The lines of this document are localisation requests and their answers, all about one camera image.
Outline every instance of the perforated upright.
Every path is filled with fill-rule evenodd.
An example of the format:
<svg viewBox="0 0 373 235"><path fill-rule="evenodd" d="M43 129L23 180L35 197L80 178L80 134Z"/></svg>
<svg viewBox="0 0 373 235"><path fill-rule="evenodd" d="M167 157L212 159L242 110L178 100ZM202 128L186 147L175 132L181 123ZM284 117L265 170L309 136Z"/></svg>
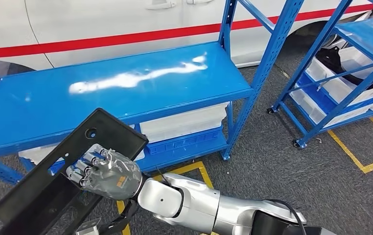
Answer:
<svg viewBox="0 0 373 235"><path fill-rule="evenodd" d="M251 84L230 56L237 2L272 34ZM274 24L248 0L228 0L217 42L0 78L0 156L61 141L97 107L138 126L229 102L227 139L220 129L219 138L153 155L145 151L137 163L152 171L216 151L229 159L302 2L287 0ZM237 99L244 102L234 122L232 101ZM0 168L0 178L13 183L18 173Z"/></svg>

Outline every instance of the black object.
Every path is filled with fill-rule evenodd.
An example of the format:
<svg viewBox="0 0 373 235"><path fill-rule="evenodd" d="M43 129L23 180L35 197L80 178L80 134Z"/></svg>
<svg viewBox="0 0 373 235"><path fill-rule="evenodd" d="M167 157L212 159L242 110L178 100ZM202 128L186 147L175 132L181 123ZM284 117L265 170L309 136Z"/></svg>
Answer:
<svg viewBox="0 0 373 235"><path fill-rule="evenodd" d="M321 227L304 227L307 235L320 235ZM253 218L251 235L302 235L298 224L289 223L262 211L256 211Z"/></svg>
<svg viewBox="0 0 373 235"><path fill-rule="evenodd" d="M45 234L70 207L77 215L63 234L73 234L102 197L90 193L93 196L88 204L82 203L79 196L89 192L80 190L78 184L70 181L66 169L95 143L134 160L148 140L103 109L96 109L0 200L3 223L0 235ZM48 168L60 157L65 159L65 164L51 176ZM124 228L132 211L133 207L128 206L122 213L126 219L116 219L114 225L123 222L126 224L120 225Z"/></svg>
<svg viewBox="0 0 373 235"><path fill-rule="evenodd" d="M325 65L328 69L332 70L335 74L340 74L346 72L341 65L341 57L339 56L339 48L334 47L331 49L322 48L316 53L316 58ZM343 76L349 82L359 85L363 80L361 78L357 78L352 74L348 74ZM367 88L367 90L373 88L373 83Z"/></svg>
<svg viewBox="0 0 373 235"><path fill-rule="evenodd" d="M272 114L272 113L274 113L275 111L272 109L272 108L268 108L267 110L266 110L266 113L268 113L268 114Z"/></svg>

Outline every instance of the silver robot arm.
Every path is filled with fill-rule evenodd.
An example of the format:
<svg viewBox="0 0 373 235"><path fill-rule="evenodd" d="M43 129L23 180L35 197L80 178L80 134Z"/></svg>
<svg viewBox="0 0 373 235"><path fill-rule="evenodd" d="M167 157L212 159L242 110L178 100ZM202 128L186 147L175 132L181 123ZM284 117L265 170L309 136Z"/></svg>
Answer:
<svg viewBox="0 0 373 235"><path fill-rule="evenodd" d="M163 177L169 185L151 178L145 181L138 203L170 225L181 225L205 234L301 234L296 217L282 204L223 196L203 182L182 175L164 174ZM300 212L297 214L306 224L304 216ZM320 227L306 228L308 235L333 235Z"/></svg>
<svg viewBox="0 0 373 235"><path fill-rule="evenodd" d="M164 174L164 181L159 182L142 174L135 162L120 153L101 146L93 149L94 153L83 156L84 164L79 160L67 171L69 179L84 190L115 200L137 201L161 221L205 234L304 235L298 224L305 225L306 219L300 212L288 209L284 202L223 196L203 182L177 174ZM128 210L124 215L126 221L135 211ZM91 223L83 224L77 234L91 234L85 232L91 231L86 227ZM109 234L109 228L107 225L96 234ZM305 225L304 228L307 235L333 235L320 227Z"/></svg>

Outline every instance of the blue shelving unit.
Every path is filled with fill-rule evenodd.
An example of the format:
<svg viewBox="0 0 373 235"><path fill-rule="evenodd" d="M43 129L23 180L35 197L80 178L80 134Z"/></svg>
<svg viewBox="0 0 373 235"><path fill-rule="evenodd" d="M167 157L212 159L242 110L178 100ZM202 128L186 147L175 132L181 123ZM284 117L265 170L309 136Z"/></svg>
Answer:
<svg viewBox="0 0 373 235"><path fill-rule="evenodd" d="M251 84L230 59L230 30L237 2L272 34ZM227 138L172 152L146 153L138 164L150 171L216 151L228 160L302 3L287 0L273 24L249 1L227 0L216 42L0 78L0 156L60 142L97 107L126 124L137 125L244 99L236 122L232 102L227 107ZM22 175L0 163L0 178L14 184Z"/></svg>
<svg viewBox="0 0 373 235"><path fill-rule="evenodd" d="M362 100L352 104L363 91L365 91L373 83L373 72L364 79L351 93L349 93L342 101L336 102L328 92L322 87L323 82L327 82L332 79L339 79L341 76L351 74L360 70L368 69L373 67L373 63L356 68L354 70L346 71L335 76L330 76L319 81L312 79L306 72L307 67L314 58L316 52L321 48L321 45L331 33L336 33L341 38L345 39L351 46L357 48L364 55L368 56L373 61L373 19L368 19L359 22L341 23L337 24L340 17L343 15L345 10L349 7L352 0L342 0L339 6L335 9L335 12L325 25L322 32L319 34L316 41L302 60L298 69L295 71L282 93L273 104L271 108L267 110L268 113L275 113L279 110L279 107L292 119L298 129L302 132L303 136L300 139L296 139L293 145L296 147L304 148L309 139L315 135L324 132L326 130L339 127L348 124L353 121L357 121L363 118L373 116L373 110L368 109L365 113L356 115L347 120L338 122L336 124L327 125L333 118L338 115L355 111L359 108L363 108L367 105L373 104L373 97ZM325 117L319 121L314 122L309 114L301 107L297 101L290 95L292 92L301 89L305 94L319 106L319 108L326 114ZM302 116L312 125L312 129L306 130L305 127L299 122L291 110L286 106L286 99L290 99L291 102L300 111Z"/></svg>

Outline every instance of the shelf surface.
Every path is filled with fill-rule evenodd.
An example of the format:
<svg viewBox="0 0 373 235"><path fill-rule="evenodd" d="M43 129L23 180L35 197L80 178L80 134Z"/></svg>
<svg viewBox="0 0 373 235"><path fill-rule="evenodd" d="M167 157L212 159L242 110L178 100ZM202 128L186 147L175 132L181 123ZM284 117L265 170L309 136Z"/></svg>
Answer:
<svg viewBox="0 0 373 235"><path fill-rule="evenodd" d="M335 32L373 60L373 19L338 24Z"/></svg>
<svg viewBox="0 0 373 235"><path fill-rule="evenodd" d="M97 107L125 121L250 92L217 42L11 75L0 80L0 147L59 136Z"/></svg>
<svg viewBox="0 0 373 235"><path fill-rule="evenodd" d="M227 148L227 143L223 133L220 131L218 138L189 145L183 148L177 148L172 151L166 151L157 154L149 154L145 149L145 158L136 161L142 171L154 171L157 168L161 169L166 166L174 165L201 157L203 155L213 153Z"/></svg>

